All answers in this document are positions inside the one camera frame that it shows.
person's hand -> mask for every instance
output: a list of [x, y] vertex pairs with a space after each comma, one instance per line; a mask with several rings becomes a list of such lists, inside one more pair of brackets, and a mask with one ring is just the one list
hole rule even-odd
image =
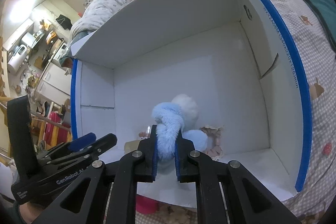
[[42, 206], [31, 202], [19, 206], [20, 215], [27, 224], [31, 224], [43, 210]]

blue stuffed toy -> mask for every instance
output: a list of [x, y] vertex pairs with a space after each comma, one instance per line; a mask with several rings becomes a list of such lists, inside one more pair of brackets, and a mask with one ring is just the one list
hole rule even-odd
[[207, 148], [208, 136], [201, 130], [193, 130], [198, 119], [198, 106], [193, 98], [180, 94], [171, 103], [160, 103], [152, 112], [157, 122], [157, 153], [159, 161], [169, 161], [174, 158], [175, 141], [179, 130], [185, 139], [194, 143], [196, 150]]

blue edge tape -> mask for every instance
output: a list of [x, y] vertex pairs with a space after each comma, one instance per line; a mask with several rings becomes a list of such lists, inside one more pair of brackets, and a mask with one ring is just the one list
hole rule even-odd
[[76, 122], [76, 73], [78, 60], [73, 60], [71, 86], [70, 86], [70, 107], [71, 107], [71, 131], [73, 140], [78, 138]]
[[298, 192], [300, 192], [303, 188], [303, 184], [305, 183], [310, 159], [310, 149], [311, 149], [312, 120], [311, 120], [309, 85], [307, 82], [305, 70], [303, 68], [299, 52], [296, 48], [293, 37], [291, 36], [282, 17], [280, 16], [279, 12], [276, 10], [276, 8], [274, 7], [274, 5], [270, 0], [261, 0], [261, 2], [268, 10], [271, 17], [273, 18], [275, 24], [277, 25], [283, 37], [283, 40], [286, 43], [289, 54], [292, 58], [293, 66], [296, 71], [296, 77], [299, 85], [301, 104], [302, 104], [302, 115], [303, 115], [303, 144], [302, 144], [301, 164], [295, 184], [295, 189]]

pink object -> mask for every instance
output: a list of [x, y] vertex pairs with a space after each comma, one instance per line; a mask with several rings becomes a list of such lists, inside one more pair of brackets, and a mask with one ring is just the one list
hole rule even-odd
[[136, 211], [143, 215], [153, 214], [159, 208], [159, 202], [157, 200], [147, 198], [145, 196], [136, 196]]
[[[48, 118], [56, 123], [59, 123], [61, 121], [61, 118], [57, 115], [56, 112], [51, 112]], [[51, 145], [51, 140], [53, 138], [53, 129], [54, 129], [54, 125], [47, 122], [45, 131], [44, 131], [44, 140], [48, 145]], [[62, 142], [64, 143], [67, 142], [67, 137], [68, 137], [68, 132], [65, 129], [59, 128], [58, 134], [57, 134], [57, 144], [60, 144]]]
[[322, 154], [323, 154], [323, 155], [326, 155], [326, 156], [329, 156], [329, 154], [330, 154], [330, 152], [331, 152], [331, 148], [332, 148], [331, 143], [327, 143], [327, 144], [325, 145], [325, 147], [323, 148]]

white appliance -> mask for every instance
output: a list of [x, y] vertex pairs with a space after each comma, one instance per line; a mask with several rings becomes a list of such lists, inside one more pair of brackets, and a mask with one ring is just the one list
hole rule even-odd
[[55, 64], [57, 67], [61, 68], [61, 65], [59, 63], [60, 58], [62, 57], [62, 55], [64, 54], [65, 50], [67, 48], [67, 44], [63, 43], [60, 48], [58, 49], [58, 51], [56, 52], [54, 58], [52, 59], [52, 63]]
[[26, 33], [23, 36], [23, 38], [21, 38], [20, 44], [25, 45], [28, 48], [32, 48], [34, 42], [35, 42], [35, 37], [33, 37], [33, 35], [30, 33]]
[[15, 75], [20, 68], [23, 60], [27, 56], [28, 49], [25, 45], [20, 45], [7, 64], [9, 73]]
[[63, 105], [70, 98], [71, 75], [65, 75], [65, 71], [50, 63], [42, 75], [36, 88], [40, 99], [52, 101]]

